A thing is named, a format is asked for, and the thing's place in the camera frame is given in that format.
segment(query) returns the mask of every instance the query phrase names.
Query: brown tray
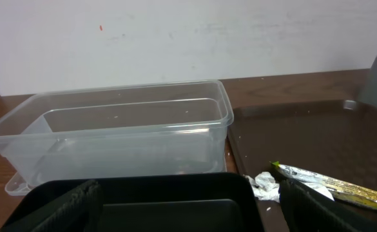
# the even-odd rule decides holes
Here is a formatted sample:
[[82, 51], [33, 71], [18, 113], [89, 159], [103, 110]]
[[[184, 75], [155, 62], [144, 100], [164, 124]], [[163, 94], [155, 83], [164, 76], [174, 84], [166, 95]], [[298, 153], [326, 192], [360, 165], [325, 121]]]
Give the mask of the brown tray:
[[[377, 191], [377, 109], [355, 101], [234, 110], [229, 141], [238, 171], [255, 177], [270, 163], [315, 171]], [[377, 211], [345, 204], [377, 222]], [[267, 231], [286, 231], [278, 204], [258, 203]], [[274, 210], [263, 213], [266, 207]]]

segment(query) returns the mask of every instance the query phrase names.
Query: white tissue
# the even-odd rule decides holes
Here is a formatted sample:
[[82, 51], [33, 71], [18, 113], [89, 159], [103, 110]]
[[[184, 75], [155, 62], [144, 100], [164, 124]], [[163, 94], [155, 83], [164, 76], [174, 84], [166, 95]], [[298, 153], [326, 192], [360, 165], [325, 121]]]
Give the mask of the white tissue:
[[[263, 171], [262, 173], [257, 175], [255, 179], [252, 179], [247, 175], [246, 178], [248, 179], [248, 181], [251, 184], [251, 187], [253, 188], [254, 196], [258, 197], [259, 200], [274, 200], [280, 203], [280, 194], [278, 193], [280, 185], [276, 183], [275, 179], [271, 176], [270, 172]], [[318, 183], [303, 184], [316, 190], [317, 192], [321, 193], [327, 198], [334, 200], [333, 196], [325, 186]]]

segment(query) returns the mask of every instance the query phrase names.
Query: brown table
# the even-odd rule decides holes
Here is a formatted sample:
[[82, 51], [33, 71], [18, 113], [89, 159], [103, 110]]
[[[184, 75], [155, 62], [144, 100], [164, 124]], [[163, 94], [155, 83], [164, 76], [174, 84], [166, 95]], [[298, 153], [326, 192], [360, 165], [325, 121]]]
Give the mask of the brown table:
[[[223, 80], [233, 108], [286, 102], [307, 102], [321, 100], [354, 99], [364, 84], [368, 70], [281, 75], [273, 77], [252, 77]], [[30, 95], [0, 98], [0, 117]], [[226, 142], [227, 170], [237, 172], [231, 148]], [[15, 174], [15, 169], [0, 156], [0, 227], [16, 208], [23, 197], [11, 197], [5, 184]], [[272, 217], [266, 208], [272, 202], [259, 202], [258, 208], [264, 219]], [[276, 225], [264, 225], [267, 231], [278, 231]]]

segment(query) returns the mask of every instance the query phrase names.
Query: wooden surface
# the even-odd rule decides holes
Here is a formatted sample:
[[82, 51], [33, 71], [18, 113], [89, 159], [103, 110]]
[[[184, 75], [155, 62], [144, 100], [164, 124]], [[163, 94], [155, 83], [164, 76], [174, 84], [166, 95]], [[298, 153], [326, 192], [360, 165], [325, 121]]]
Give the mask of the wooden surface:
[[[309, 73], [274, 77], [253, 77], [223, 80], [233, 108], [284, 102], [307, 102], [331, 99], [354, 99], [364, 84], [368, 70]], [[29, 95], [1, 97], [0, 117], [15, 108]], [[231, 148], [226, 143], [227, 170], [237, 172]], [[4, 191], [5, 184], [15, 170], [0, 156], [0, 227], [16, 208], [22, 197], [11, 197]], [[259, 208], [265, 209], [265, 202]]]

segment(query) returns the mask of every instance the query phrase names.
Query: white wall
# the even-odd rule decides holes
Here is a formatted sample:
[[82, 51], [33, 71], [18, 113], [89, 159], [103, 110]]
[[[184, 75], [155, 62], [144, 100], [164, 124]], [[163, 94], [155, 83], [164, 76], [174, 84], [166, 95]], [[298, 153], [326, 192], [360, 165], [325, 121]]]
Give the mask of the white wall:
[[376, 54], [377, 0], [0, 0], [1, 95], [368, 68]]

